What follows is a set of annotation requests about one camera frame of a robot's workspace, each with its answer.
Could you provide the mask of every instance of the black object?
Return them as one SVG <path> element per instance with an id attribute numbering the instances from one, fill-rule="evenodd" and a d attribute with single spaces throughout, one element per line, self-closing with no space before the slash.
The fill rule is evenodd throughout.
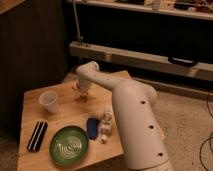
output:
<path id="1" fill-rule="evenodd" d="M 186 66 L 186 67 L 192 67 L 194 65 L 196 65 L 198 62 L 197 61 L 183 61 L 181 59 L 177 59 L 177 58 L 172 58 L 172 57 L 169 57 L 168 58 L 168 61 L 173 63 L 173 64 L 178 64 L 178 65 L 183 65 L 183 66 Z"/>
<path id="2" fill-rule="evenodd" d="M 144 0 L 116 0 L 115 2 L 144 5 Z"/>
<path id="3" fill-rule="evenodd" d="M 41 147 L 41 143 L 43 141 L 44 138 L 44 134 L 47 130 L 47 122 L 37 122 L 33 134 L 30 138 L 30 141 L 27 145 L 27 150 L 28 151 L 32 151 L 32 152 L 38 152 L 40 147 Z"/>
<path id="4" fill-rule="evenodd" d="M 87 120 L 87 135 L 89 139 L 95 140 L 98 136 L 98 125 L 100 121 L 96 118 L 88 118 Z"/>

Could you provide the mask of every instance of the green ceramic plate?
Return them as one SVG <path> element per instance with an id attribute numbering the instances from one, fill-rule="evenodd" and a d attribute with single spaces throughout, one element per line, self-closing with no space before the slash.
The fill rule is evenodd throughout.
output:
<path id="1" fill-rule="evenodd" d="M 60 129 L 50 143 L 50 155 L 58 165 L 72 165 L 87 152 L 89 139 L 86 132 L 77 126 Z"/>

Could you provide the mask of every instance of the wooden tabletop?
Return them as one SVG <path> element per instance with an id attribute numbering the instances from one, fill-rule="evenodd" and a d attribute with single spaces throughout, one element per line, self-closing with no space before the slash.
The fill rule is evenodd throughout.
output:
<path id="1" fill-rule="evenodd" d="M 126 71 L 113 73 L 112 75 L 129 77 Z M 77 125 L 86 130 L 87 119 L 89 117 L 101 119 L 104 107 L 111 105 L 111 92 L 95 84 L 92 84 L 86 102 L 75 100 L 74 91 L 72 89 L 74 85 L 75 81 L 27 91 L 24 94 L 18 159 L 19 171 L 75 170 L 123 153 L 113 118 L 112 134 L 107 144 L 101 144 L 100 136 L 96 140 L 90 140 L 89 149 L 85 158 L 73 166 L 61 167 L 52 162 L 49 154 L 49 146 L 52 137 L 58 130 L 68 125 Z M 54 90 L 58 93 L 60 109 L 57 114 L 47 113 L 38 103 L 40 94 L 46 90 Z M 26 147 L 37 121 L 48 122 L 48 128 L 40 151 L 37 153 L 28 152 Z"/>
<path id="2" fill-rule="evenodd" d="M 26 0 L 0 0 L 0 15 Z"/>

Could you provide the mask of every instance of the small toy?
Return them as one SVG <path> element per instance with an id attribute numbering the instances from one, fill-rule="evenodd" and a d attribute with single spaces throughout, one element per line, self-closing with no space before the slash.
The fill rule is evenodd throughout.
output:
<path id="1" fill-rule="evenodd" d="M 101 143 L 105 144 L 108 141 L 108 136 L 112 132 L 112 107 L 104 108 L 104 114 L 100 123 Z"/>

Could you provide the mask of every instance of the cup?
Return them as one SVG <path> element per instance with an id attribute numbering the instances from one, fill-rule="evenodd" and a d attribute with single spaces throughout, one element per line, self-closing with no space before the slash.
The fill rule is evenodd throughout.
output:
<path id="1" fill-rule="evenodd" d="M 55 91 L 48 90 L 42 93 L 39 97 L 39 103 L 50 113 L 58 112 L 58 95 Z"/>

